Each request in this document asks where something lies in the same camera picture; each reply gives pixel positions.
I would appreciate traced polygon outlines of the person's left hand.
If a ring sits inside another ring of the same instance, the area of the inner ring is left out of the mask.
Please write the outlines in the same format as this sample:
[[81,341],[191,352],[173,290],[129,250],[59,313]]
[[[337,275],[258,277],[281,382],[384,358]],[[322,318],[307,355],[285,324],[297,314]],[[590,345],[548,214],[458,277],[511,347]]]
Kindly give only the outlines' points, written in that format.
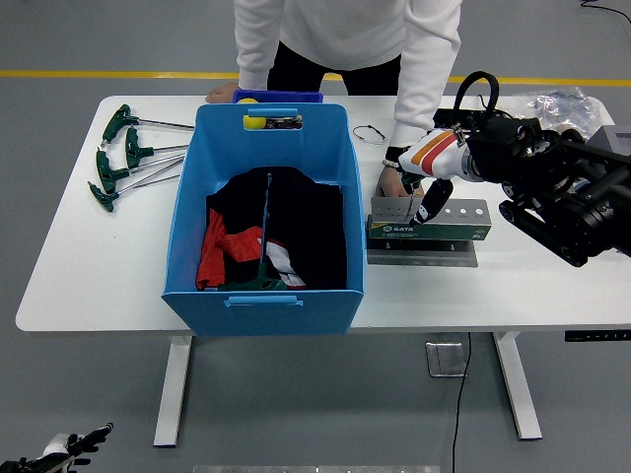
[[406,187],[399,173],[394,168],[384,167],[376,184],[375,195],[378,197],[409,197],[414,194],[411,187]]

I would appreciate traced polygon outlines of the person's right hand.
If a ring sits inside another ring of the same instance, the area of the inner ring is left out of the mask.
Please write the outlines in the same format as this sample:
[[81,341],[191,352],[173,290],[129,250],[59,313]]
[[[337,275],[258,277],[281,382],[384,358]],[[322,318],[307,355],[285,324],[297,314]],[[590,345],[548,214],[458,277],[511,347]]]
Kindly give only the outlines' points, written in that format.
[[208,103],[230,103],[233,100],[235,91],[239,89],[236,82],[228,82],[212,89],[206,96]]

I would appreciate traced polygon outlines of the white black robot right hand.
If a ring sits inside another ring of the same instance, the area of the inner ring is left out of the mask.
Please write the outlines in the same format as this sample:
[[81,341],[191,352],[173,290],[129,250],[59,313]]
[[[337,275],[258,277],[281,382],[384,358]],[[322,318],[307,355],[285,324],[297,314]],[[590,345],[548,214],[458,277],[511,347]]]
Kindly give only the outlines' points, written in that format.
[[469,153],[452,129],[435,129],[421,138],[398,158],[402,182],[417,188],[427,177],[434,181],[425,192],[418,210],[410,220],[411,226],[434,219],[452,195],[452,178],[471,178]]

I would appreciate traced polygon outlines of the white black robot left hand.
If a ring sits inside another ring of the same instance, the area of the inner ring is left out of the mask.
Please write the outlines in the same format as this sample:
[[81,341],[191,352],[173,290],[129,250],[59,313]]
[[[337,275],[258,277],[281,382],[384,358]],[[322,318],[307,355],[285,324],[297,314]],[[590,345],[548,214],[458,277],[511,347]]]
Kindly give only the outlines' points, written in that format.
[[88,465],[86,453],[95,453],[112,432],[113,423],[106,423],[88,434],[57,434],[35,459],[7,460],[1,464],[2,472],[73,472],[73,467]]

